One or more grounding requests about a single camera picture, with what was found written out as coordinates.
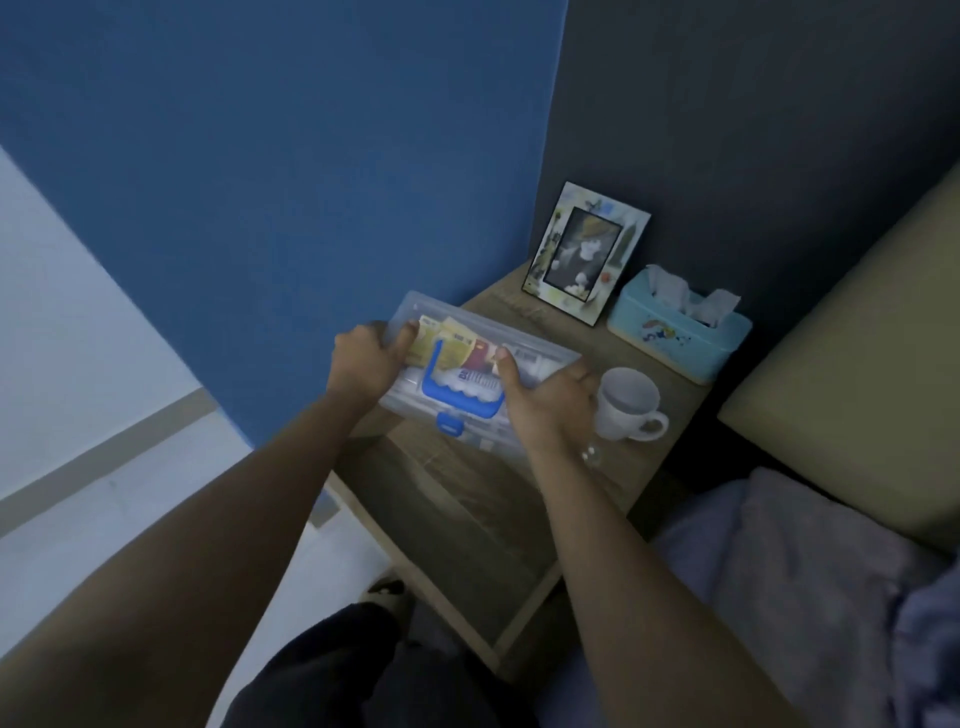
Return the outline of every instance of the person's right arm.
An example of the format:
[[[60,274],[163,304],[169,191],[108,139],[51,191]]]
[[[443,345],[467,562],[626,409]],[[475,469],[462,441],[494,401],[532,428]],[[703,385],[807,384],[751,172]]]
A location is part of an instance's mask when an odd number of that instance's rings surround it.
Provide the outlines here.
[[[535,390],[497,352],[507,409],[543,493],[590,671],[613,726],[803,726],[733,634],[590,478],[597,379],[583,360]]]

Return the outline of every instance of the hand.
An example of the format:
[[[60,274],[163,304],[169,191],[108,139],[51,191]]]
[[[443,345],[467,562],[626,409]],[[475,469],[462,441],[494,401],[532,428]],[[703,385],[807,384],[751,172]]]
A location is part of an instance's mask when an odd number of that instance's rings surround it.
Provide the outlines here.
[[[387,394],[417,338],[420,322],[408,321],[388,346],[380,343],[385,327],[383,322],[375,322],[337,334],[326,379],[329,395],[345,396],[370,409]]]
[[[510,352],[496,350],[496,367],[507,396],[507,414],[528,455],[539,452],[575,452],[587,449],[593,437],[600,379],[587,362],[578,359],[546,379],[536,389],[520,383]]]

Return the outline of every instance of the black pants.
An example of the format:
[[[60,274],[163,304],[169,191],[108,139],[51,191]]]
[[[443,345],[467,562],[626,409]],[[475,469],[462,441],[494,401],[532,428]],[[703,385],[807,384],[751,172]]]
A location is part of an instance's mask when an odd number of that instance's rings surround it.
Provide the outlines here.
[[[473,655],[417,644],[376,604],[351,604],[281,649],[233,700],[224,728],[537,726]]]

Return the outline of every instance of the transparent plastic container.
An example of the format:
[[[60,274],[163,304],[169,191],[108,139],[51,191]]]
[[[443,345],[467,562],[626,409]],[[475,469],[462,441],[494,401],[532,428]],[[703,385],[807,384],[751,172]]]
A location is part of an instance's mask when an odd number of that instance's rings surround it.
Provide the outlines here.
[[[380,404],[402,417],[435,425],[450,437],[481,450],[523,458],[523,447],[510,425],[492,366],[493,352],[503,346],[513,353],[520,380],[527,387],[536,386],[579,359],[580,354],[417,291],[404,297],[387,325],[385,339],[393,341],[403,324],[421,317],[441,324],[453,321],[459,326],[448,324],[440,329],[443,333],[431,337],[433,329],[421,321],[417,348],[423,356],[404,367]],[[471,334],[481,343],[471,345]],[[445,368],[444,357],[449,364],[451,355],[451,351],[444,352],[446,347],[470,354],[462,366]]]

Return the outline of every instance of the white floor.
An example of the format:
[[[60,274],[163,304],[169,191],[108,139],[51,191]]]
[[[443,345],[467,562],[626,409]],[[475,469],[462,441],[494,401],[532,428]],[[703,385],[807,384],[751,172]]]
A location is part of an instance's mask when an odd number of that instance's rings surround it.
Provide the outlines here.
[[[250,451],[217,412],[0,538],[0,655],[111,554]],[[389,565],[349,513],[308,526],[209,725],[290,639],[351,603]]]

